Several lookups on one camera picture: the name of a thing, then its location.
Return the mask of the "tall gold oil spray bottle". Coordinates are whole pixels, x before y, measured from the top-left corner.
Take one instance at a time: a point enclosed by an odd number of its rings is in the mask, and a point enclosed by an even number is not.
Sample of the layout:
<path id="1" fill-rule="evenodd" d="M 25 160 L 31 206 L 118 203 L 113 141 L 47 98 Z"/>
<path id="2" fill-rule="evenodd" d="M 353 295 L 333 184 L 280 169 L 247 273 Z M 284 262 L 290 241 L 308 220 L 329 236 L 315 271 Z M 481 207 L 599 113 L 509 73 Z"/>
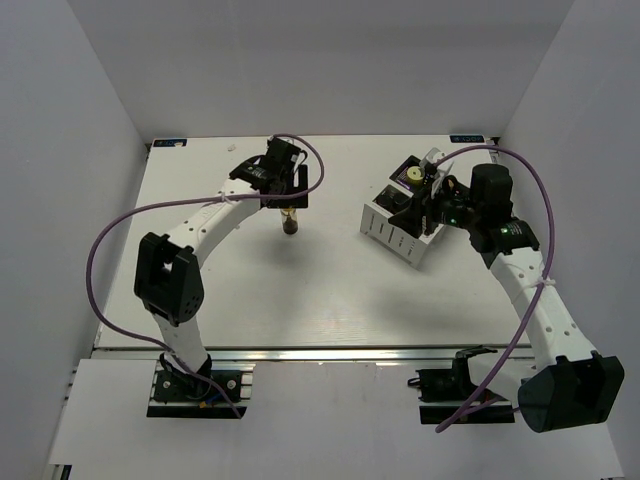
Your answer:
<path id="1" fill-rule="evenodd" d="M 283 232 L 287 235 L 295 235 L 299 230 L 296 208 L 284 208 L 280 210 Z"/>

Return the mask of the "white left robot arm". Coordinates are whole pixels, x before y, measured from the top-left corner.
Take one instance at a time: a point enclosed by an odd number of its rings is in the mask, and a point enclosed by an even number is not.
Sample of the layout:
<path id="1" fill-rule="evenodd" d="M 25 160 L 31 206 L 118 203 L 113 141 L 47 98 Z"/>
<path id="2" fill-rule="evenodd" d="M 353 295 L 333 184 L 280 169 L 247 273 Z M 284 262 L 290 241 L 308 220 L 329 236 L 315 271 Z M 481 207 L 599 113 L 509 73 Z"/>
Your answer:
<path id="1" fill-rule="evenodd" d="M 191 217 L 168 232 L 140 241 L 134 294 L 151 313 L 169 351 L 163 365 L 178 371 L 177 387 L 199 399 L 211 387 L 211 361 L 196 315 L 204 302 L 201 267 L 234 229 L 261 209 L 308 206 L 307 152 L 281 138 L 267 141 L 264 154 L 235 167 L 218 191 Z"/>

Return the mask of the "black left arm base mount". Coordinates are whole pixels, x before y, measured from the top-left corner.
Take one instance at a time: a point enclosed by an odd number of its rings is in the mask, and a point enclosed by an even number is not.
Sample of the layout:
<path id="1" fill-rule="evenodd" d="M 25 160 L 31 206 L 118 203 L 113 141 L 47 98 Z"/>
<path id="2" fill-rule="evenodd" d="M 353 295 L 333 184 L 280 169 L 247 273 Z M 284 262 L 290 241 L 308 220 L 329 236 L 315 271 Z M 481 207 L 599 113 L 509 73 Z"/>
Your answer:
<path id="1" fill-rule="evenodd" d="M 149 394 L 146 416 L 164 419 L 240 419 L 251 395 L 251 373 L 216 369 L 207 360 L 198 374 L 209 374 L 219 389 L 181 371 L 161 355 Z"/>

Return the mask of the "small black-lid pepper jar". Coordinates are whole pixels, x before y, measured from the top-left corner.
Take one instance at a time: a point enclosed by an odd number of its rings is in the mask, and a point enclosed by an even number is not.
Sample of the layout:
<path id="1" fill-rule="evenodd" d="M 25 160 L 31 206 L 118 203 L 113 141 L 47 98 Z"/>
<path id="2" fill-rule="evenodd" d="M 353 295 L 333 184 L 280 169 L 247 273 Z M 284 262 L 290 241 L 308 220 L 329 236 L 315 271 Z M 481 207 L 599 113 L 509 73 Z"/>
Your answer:
<path id="1" fill-rule="evenodd" d="M 396 214 L 399 211 L 403 210 L 406 207 L 406 203 L 408 201 L 409 197 L 407 195 L 394 188 L 384 189 L 374 199 L 374 202 L 378 206 L 390 212 L 391 214 Z"/>

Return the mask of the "small gold-cap brown bottle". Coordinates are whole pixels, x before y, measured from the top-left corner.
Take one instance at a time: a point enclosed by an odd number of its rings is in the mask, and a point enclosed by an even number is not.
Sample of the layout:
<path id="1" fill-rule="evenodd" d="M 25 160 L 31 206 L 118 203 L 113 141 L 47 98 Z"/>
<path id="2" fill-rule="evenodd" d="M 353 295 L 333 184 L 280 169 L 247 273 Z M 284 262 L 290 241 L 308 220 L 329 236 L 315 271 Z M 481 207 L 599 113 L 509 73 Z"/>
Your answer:
<path id="1" fill-rule="evenodd" d="M 455 176 L 448 175 L 444 179 L 442 191 L 449 197 L 456 197 L 459 194 L 458 181 Z"/>

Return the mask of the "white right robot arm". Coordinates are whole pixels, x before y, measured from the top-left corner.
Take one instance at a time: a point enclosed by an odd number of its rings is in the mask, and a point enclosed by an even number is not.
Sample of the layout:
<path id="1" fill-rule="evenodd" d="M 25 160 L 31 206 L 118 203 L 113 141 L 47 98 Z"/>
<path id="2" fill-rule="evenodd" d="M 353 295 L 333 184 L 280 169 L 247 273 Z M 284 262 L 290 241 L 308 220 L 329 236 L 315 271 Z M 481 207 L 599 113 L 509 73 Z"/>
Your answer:
<path id="1" fill-rule="evenodd" d="M 390 224 L 409 234 L 437 226 L 468 232 L 519 319 L 503 352 L 488 347 L 457 352 L 451 384 L 466 400 L 437 429 L 444 431 L 496 400 L 510 402 L 537 433 L 605 422 L 624 379 L 623 366 L 617 357 L 601 355 L 569 313 L 548 274 L 550 255 L 542 254 L 531 227 L 513 213 L 509 170 L 479 164 L 469 186 L 433 165 L 423 171 L 419 189 Z M 529 340 L 531 365 L 510 358 L 521 337 Z"/>

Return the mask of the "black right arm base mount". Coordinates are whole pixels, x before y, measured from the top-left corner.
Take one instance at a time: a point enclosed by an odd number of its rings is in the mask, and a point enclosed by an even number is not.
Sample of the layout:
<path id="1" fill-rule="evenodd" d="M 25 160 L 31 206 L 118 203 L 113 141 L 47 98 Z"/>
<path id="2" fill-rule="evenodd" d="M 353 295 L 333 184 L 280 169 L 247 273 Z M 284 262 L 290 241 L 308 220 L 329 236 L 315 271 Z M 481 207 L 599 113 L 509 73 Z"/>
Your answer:
<path id="1" fill-rule="evenodd" d="M 467 348 L 457 352 L 447 368 L 426 368 L 416 371 L 407 381 L 409 388 L 418 391 L 420 423 L 438 425 L 451 416 L 475 390 L 468 371 L 468 360 L 478 355 L 497 353 L 496 349 L 484 346 Z M 515 412 L 510 405 L 499 405 L 497 396 L 485 390 L 477 405 L 492 401 L 482 410 L 474 411 L 456 421 L 456 424 L 513 424 Z"/>

